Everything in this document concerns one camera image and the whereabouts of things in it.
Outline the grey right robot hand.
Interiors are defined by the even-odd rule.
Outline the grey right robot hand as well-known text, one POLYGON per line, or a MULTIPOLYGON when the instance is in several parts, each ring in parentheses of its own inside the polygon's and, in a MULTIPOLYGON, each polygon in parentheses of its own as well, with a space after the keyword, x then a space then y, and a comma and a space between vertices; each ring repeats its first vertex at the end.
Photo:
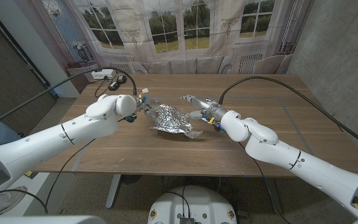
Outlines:
POLYGON ((203 116, 207 116, 209 118, 214 118, 215 120, 220 121, 228 112, 227 109, 223 108, 217 102, 213 100, 207 100, 206 98, 185 95, 182 96, 181 99, 191 103, 195 108, 197 108, 196 111, 187 113, 185 115, 186 118, 201 119, 203 116))

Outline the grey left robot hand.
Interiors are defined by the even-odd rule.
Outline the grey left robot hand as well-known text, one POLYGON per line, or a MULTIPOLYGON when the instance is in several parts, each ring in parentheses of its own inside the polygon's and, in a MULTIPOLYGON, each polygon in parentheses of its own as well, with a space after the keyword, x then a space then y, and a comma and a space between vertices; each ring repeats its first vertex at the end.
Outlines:
POLYGON ((157 107, 160 105, 159 101, 155 101, 151 98, 146 98, 140 106, 140 109, 144 112, 144 114, 151 118, 155 119, 158 116, 157 107))

